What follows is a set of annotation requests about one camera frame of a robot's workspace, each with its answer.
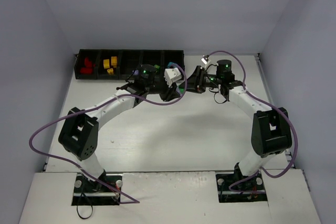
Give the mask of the small orange lego brick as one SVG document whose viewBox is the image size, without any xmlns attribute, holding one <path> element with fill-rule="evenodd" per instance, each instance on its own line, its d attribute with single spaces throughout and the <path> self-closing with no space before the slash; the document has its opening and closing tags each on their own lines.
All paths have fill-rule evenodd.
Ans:
<svg viewBox="0 0 336 224">
<path fill-rule="evenodd" d="M 108 73 L 109 75 L 114 75 L 114 69 L 113 69 L 113 68 L 108 69 L 108 70 L 107 70 L 107 73 Z"/>
</svg>

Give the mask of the orange butterfly lego block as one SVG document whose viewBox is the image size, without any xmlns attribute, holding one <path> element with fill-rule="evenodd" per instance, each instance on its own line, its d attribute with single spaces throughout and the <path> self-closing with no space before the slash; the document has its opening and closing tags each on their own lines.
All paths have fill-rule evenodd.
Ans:
<svg viewBox="0 0 336 224">
<path fill-rule="evenodd" d="M 112 56 L 111 57 L 111 67 L 116 68 L 118 65 L 118 57 L 117 56 Z"/>
</svg>

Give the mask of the yellow long lego brick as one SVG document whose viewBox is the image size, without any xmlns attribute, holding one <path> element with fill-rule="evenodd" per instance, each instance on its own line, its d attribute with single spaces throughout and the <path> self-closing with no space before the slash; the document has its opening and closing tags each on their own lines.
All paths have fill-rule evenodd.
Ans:
<svg viewBox="0 0 336 224">
<path fill-rule="evenodd" d="M 109 59 L 104 59 L 103 60 L 103 68 L 104 69 L 109 69 L 110 68 L 110 60 Z"/>
</svg>

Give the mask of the teal flower lego block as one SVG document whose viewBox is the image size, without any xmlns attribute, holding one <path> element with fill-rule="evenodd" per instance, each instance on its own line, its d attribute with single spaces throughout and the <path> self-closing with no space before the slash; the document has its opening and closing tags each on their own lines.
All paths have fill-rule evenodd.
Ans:
<svg viewBox="0 0 336 224">
<path fill-rule="evenodd" d="M 169 62 L 168 65 L 167 65 L 167 68 L 174 68 L 176 65 L 176 63 L 174 62 Z"/>
</svg>

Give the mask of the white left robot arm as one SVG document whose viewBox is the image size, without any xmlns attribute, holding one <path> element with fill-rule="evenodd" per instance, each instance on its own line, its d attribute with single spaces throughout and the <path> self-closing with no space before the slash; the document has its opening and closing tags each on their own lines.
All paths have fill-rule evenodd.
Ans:
<svg viewBox="0 0 336 224">
<path fill-rule="evenodd" d="M 156 67 L 141 65 L 134 80 L 119 87 L 116 93 L 103 102 L 84 110 L 72 108 L 65 118 L 58 142 L 76 158 L 81 173 L 90 180 L 101 180 L 106 171 L 98 161 L 99 131 L 121 113 L 147 101 L 149 94 L 158 94 L 160 105 L 171 105 L 179 101 L 182 93 L 177 82 L 185 77 L 183 69 L 170 63 L 164 70 L 164 79 L 155 81 Z"/>
</svg>

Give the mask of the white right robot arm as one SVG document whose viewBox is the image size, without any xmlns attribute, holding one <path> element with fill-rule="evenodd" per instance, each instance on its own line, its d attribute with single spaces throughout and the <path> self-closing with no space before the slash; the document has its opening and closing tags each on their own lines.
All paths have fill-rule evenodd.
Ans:
<svg viewBox="0 0 336 224">
<path fill-rule="evenodd" d="M 250 93 L 245 83 L 235 78 L 230 60 L 219 60 L 215 74 L 197 66 L 188 77 L 188 92 L 204 93 L 207 89 L 216 89 L 225 102 L 235 104 L 252 119 L 251 149 L 235 165 L 236 180 L 253 175 L 271 158 L 292 146 L 287 110 L 274 107 Z"/>
</svg>

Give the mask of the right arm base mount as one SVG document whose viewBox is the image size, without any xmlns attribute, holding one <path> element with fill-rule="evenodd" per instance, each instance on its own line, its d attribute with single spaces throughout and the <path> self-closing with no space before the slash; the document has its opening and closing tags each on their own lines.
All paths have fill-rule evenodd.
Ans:
<svg viewBox="0 0 336 224">
<path fill-rule="evenodd" d="M 261 173 L 232 187 L 232 184 L 244 177 L 236 178 L 233 173 L 216 173 L 215 177 L 219 203 L 268 201 Z"/>
</svg>

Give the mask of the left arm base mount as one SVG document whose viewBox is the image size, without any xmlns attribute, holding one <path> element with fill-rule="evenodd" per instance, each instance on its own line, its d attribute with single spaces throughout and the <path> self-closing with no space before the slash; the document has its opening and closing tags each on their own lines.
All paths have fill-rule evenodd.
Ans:
<svg viewBox="0 0 336 224">
<path fill-rule="evenodd" d="M 120 194 L 106 186 L 89 180 L 78 173 L 75 179 L 72 206 L 116 206 L 119 205 Z"/>
</svg>

